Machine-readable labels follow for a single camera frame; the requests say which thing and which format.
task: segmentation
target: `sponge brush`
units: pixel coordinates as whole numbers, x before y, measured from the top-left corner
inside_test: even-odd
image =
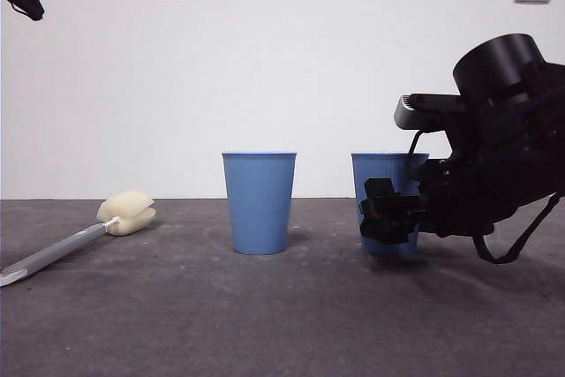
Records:
[[[153,199],[143,192],[123,192],[105,200],[98,208],[96,219],[107,222],[115,216],[119,217],[118,222],[108,226],[108,233],[112,236],[127,236],[153,221],[155,210],[150,207],[153,204]]]

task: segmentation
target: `black strap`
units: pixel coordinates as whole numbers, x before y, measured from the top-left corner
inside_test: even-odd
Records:
[[[546,207],[544,207],[541,210],[541,212],[538,214],[538,216],[536,216],[536,218],[531,222],[530,226],[525,230],[524,233],[522,233],[522,236],[520,236],[516,240],[516,242],[510,247],[510,249],[508,249],[508,252],[506,252],[505,255],[502,255],[499,258],[494,258],[494,256],[490,253],[488,247],[486,246],[484,236],[479,236],[479,235],[473,236],[473,243],[477,248],[478,256],[481,259],[487,260],[488,262],[491,262],[493,264],[509,264],[510,262],[517,260],[518,256],[520,255],[520,252],[526,245],[528,238],[530,238],[533,231],[537,229],[537,227],[541,224],[544,218],[546,218],[546,216],[549,215],[549,213],[555,207],[555,205],[559,203],[559,199],[561,198],[562,195],[563,193],[558,192],[554,194],[551,198],[549,198]]]

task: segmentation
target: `blue paper cup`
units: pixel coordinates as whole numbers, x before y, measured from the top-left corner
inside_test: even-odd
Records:
[[[384,154],[384,153],[354,153],[353,179],[355,181],[355,197],[357,199],[357,211],[359,224],[363,216],[359,210],[362,200],[366,199],[365,181],[368,178],[390,178],[395,187],[395,192],[406,196],[418,196],[418,181],[408,179],[404,173],[404,162],[408,154]],[[415,170],[424,163],[429,154],[414,154],[411,157],[410,170]],[[400,245],[384,245],[378,240],[361,237],[361,243],[365,252],[374,256],[382,257],[406,257],[416,252],[418,243],[418,231],[410,234],[408,243]]]
[[[296,152],[223,152],[236,252],[286,249]]]

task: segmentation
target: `black cable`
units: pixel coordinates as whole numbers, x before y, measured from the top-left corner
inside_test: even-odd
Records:
[[[413,176],[411,174],[411,170],[410,170],[410,162],[412,159],[412,156],[414,156],[414,150],[416,150],[416,145],[418,144],[418,139],[420,138],[420,136],[424,134],[424,130],[418,130],[416,132],[416,134],[414,135],[414,139],[412,139],[412,144],[410,145],[410,150],[408,151],[408,154],[406,155],[406,158],[404,159],[404,175],[409,178],[410,180],[414,180],[415,176]]]
[[[25,11],[22,11],[21,9],[16,8],[16,6],[14,4],[11,4],[11,8],[16,11],[17,13],[21,13],[22,15],[26,15],[27,17],[31,18],[29,16],[29,14]]]
[[[536,216],[536,218],[531,222],[530,226],[525,230],[524,233],[522,233],[522,236],[520,236],[516,240],[516,242],[514,242],[514,244],[510,247],[510,249],[508,249],[508,252],[506,252],[505,255],[502,255],[499,258],[495,258],[488,250],[484,236],[473,236],[473,243],[477,248],[478,256],[483,260],[491,262],[492,264],[509,264],[510,262],[517,260],[520,252],[526,245],[528,238],[530,238],[533,231],[537,229],[541,222],[549,215],[555,205],[559,203],[559,199],[562,195],[562,193],[558,192],[551,198],[549,198],[546,207],[544,207],[538,214],[538,216]]]

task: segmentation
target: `white wall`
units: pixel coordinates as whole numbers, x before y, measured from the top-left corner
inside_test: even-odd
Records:
[[[221,197],[238,149],[297,150],[295,196],[352,196],[350,152],[405,150],[398,96],[454,93],[468,49],[524,32],[565,62],[565,0],[41,1],[41,23],[3,1],[5,199]]]

